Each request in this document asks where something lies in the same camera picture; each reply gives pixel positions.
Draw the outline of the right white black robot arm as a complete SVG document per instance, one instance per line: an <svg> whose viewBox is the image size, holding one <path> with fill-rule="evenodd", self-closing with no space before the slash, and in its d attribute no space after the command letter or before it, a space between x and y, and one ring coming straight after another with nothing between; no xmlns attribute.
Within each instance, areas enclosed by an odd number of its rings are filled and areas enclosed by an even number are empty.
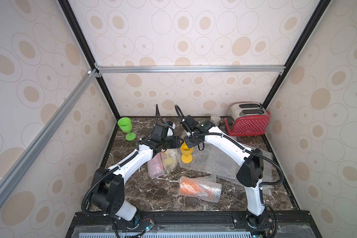
<svg viewBox="0 0 357 238"><path fill-rule="evenodd" d="M263 156L259 149L251 149L243 146L227 134L223 133L209 120L196 121L192 116L178 116L180 124L186 132L184 137L188 148L193 148L204 142L210 143L231 157L240 169L236 179L245 187L247 196L247 222L252 228L259 228L265 219L269 218L266 205L263 200L263 187L266 185L279 185L284 181L284 173L274 161ZM277 181L263 181L264 162L274 166L280 176Z"/></svg>

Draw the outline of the beige bubble glass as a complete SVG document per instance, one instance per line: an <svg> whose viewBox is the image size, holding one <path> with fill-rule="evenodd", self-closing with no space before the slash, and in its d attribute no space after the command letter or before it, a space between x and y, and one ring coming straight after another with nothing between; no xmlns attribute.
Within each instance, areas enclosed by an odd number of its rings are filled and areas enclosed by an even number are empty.
<svg viewBox="0 0 357 238"><path fill-rule="evenodd" d="M180 147L180 152L181 152L181 161L183 163L189 164L192 162L193 148L188 148L187 144L184 142Z"/></svg>

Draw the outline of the green wine glass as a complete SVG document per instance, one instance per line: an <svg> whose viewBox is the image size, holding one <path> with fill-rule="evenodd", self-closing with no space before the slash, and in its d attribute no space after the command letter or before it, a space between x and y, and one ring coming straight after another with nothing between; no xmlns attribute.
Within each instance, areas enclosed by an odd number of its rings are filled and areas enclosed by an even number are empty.
<svg viewBox="0 0 357 238"><path fill-rule="evenodd" d="M126 133L126 140L133 141L136 134L132 132L132 121L130 118L123 117L118 120L118 126L122 132Z"/></svg>

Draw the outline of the orange bubble glass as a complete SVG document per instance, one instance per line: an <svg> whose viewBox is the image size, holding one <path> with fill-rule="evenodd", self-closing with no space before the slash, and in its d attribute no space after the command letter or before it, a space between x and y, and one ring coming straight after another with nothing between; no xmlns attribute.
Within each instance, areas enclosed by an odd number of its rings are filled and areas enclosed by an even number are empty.
<svg viewBox="0 0 357 238"><path fill-rule="evenodd" d="M222 185L217 183L216 176L210 175L199 178L182 176L179 180L180 195L196 197L200 200L218 203L221 198Z"/></svg>

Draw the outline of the clear bubble wrap sheet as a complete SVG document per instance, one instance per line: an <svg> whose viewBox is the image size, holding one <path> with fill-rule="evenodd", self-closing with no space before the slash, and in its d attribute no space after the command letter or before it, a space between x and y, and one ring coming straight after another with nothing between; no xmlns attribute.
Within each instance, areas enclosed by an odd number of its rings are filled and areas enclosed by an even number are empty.
<svg viewBox="0 0 357 238"><path fill-rule="evenodd" d="M240 165L238 165L233 158L228 156L222 150L217 148L216 146L205 143L205 149L209 150L209 155L206 160L206 171L212 175L220 179L224 179L230 181L236 185L242 184L237 180L237 172L240 170ZM263 156L267 157L268 159L273 159L272 153L260 149L263 153ZM274 167L267 161L264 162L264 171L263 171L263 179L262 181L273 181L273 169ZM271 196L271 187L264 186L263 187L263 194Z"/></svg>
<svg viewBox="0 0 357 238"><path fill-rule="evenodd" d="M200 151L197 146L193 148L192 161L190 163L184 163L179 157L179 165L181 168L189 169L197 172L204 172L215 175L215 169L213 168L213 157L215 152L215 146L205 142L204 150Z"/></svg>

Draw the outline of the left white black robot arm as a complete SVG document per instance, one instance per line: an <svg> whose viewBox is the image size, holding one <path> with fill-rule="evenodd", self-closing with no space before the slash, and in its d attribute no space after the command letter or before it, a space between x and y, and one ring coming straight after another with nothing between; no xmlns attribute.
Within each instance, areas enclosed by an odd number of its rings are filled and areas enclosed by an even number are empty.
<svg viewBox="0 0 357 238"><path fill-rule="evenodd" d="M99 168L81 202L82 212L85 215L107 214L111 218L126 220L135 227L140 211L126 201L125 184L142 165L161 151L182 145L182 139L175 134L175 127L171 121L156 123L150 134L136 143L136 149L131 154L107 169Z"/></svg>

